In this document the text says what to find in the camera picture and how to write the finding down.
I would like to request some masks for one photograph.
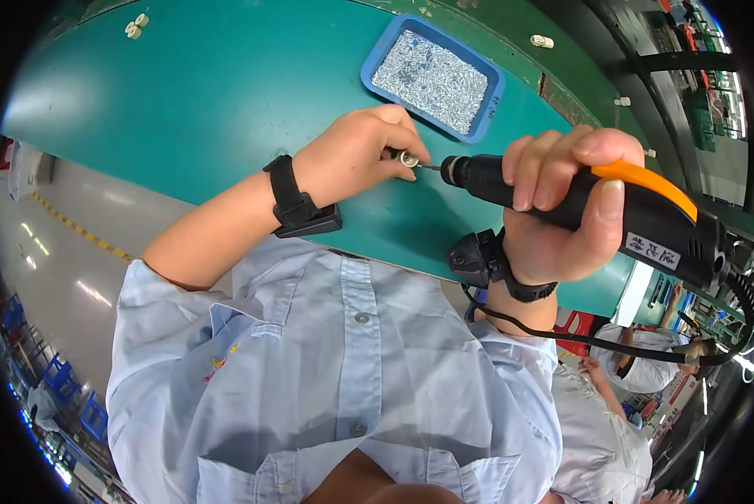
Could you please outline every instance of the yellow striped line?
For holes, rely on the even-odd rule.
[[[100,248],[104,248],[105,250],[109,251],[111,254],[119,257],[120,259],[127,260],[128,262],[135,259],[135,257],[128,254],[126,251],[122,250],[121,248],[114,247],[109,242],[105,241],[104,239],[95,236],[94,233],[90,233],[89,231],[86,231],[81,226],[79,226],[76,223],[73,223],[69,220],[68,217],[64,217],[59,211],[55,210],[52,205],[49,204],[43,197],[39,196],[38,193],[32,193],[32,197],[35,198],[35,201],[40,203],[41,207],[44,207],[49,211],[50,214],[54,215],[55,218],[57,218],[59,221],[61,221],[63,224],[65,224],[68,227],[71,227],[80,236],[86,237],[89,241],[97,244]]]

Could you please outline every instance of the shirt button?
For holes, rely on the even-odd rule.
[[[359,438],[365,435],[365,426],[362,423],[354,423],[352,428],[349,429],[352,436]]]

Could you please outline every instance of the green workbench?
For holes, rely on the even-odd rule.
[[[123,29],[140,12],[150,16],[150,24],[131,40]],[[340,0],[122,5],[29,55],[16,78],[2,133],[200,204],[273,157],[295,154],[334,118],[379,105],[362,86],[359,70],[392,17]],[[515,74],[531,65],[501,38],[493,49],[492,32],[456,11],[441,8],[427,16],[434,24],[439,18],[457,36],[480,39],[478,49],[488,57],[505,53],[504,68],[519,61]],[[502,153],[520,136],[570,129],[530,79],[505,77],[497,114],[479,144],[460,144],[418,123],[434,160]],[[387,181],[342,202],[344,228],[313,239],[455,279],[446,251],[466,233],[499,229],[500,208],[446,186],[437,173],[417,173],[415,183]],[[633,263],[617,254],[589,278],[562,285],[559,304],[612,315]],[[639,322],[659,319],[641,312]]]

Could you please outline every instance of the factory floor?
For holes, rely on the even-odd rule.
[[[193,206],[56,160],[51,184],[38,195],[62,216],[133,257]],[[28,324],[76,378],[104,397],[119,297],[128,261],[67,226],[32,196],[13,201],[0,176],[0,265],[10,292],[18,294]],[[460,312],[468,302],[460,286],[442,282]],[[224,277],[216,288],[229,292]]]

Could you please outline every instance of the blue crate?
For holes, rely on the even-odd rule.
[[[486,79],[488,80],[486,94],[483,96],[483,102],[478,109],[478,113],[472,120],[472,125],[468,134],[462,135],[461,133],[458,133],[430,114],[419,110],[410,103],[402,100],[402,98],[371,83],[371,78],[377,71],[377,68],[382,65],[385,56],[391,51],[397,38],[399,38],[399,35],[405,30],[409,30],[416,35],[424,37],[433,44],[451,51],[452,54],[456,55],[465,63],[469,63],[481,74],[486,76]],[[465,144],[476,144],[486,134],[486,130],[489,129],[489,123],[491,123],[491,120],[494,117],[494,112],[497,110],[497,106],[500,103],[500,97],[503,96],[503,90],[506,88],[506,79],[503,76],[503,73],[491,61],[462,42],[439,30],[427,20],[409,14],[398,15],[388,24],[388,27],[377,41],[377,44],[371,49],[369,57],[365,59],[365,63],[363,63],[363,66],[360,68],[360,80],[363,82],[363,86],[368,88],[372,93],[404,106],[413,114],[422,117],[428,123],[442,129],[448,135],[461,140]]]

